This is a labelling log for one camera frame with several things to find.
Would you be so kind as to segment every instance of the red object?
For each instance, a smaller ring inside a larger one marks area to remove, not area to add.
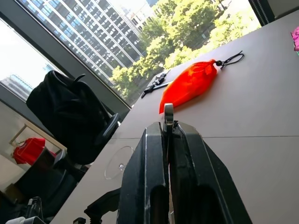
[[[21,146],[16,147],[14,150],[13,156],[16,163],[28,163],[32,166],[42,153],[45,143],[45,139],[29,138],[25,140]]]
[[[164,112],[164,104],[179,106],[207,91],[217,76],[215,60],[197,62],[184,70],[163,92],[159,113]]]

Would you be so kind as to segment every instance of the pink object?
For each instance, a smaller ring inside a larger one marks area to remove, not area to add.
[[[291,32],[292,38],[295,44],[295,51],[299,51],[299,27],[297,27],[293,32]]]

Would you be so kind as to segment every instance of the black office chair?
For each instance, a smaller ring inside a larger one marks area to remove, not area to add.
[[[55,157],[44,149],[35,163],[14,184],[26,197],[40,197],[44,218],[53,217],[77,185],[77,181],[66,170],[53,169]]]
[[[90,87],[50,71],[27,99],[28,108],[67,147],[73,163],[93,162],[116,128],[119,114],[109,116]]]

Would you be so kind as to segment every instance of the black drawstring cord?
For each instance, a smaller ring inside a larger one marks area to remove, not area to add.
[[[245,57],[245,55],[242,52],[243,51],[241,50],[238,54],[236,54],[234,56],[231,56],[229,59],[227,59],[223,62],[222,61],[216,61],[216,65],[217,66],[222,66],[220,69],[223,69],[224,66],[227,66],[229,64],[235,64],[235,63],[241,61]],[[238,57],[238,56],[241,56],[241,58],[239,60],[229,63],[232,59],[234,59],[235,57]]]

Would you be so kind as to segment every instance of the orange bag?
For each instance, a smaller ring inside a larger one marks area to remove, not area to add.
[[[228,63],[237,56],[242,57],[236,62]],[[164,104],[166,103],[172,103],[173,107],[176,107],[206,92],[217,76],[214,63],[217,66],[222,66],[222,69],[224,66],[237,63],[243,58],[244,54],[241,51],[224,62],[211,60],[192,64],[166,87],[160,102],[159,113],[164,112]]]

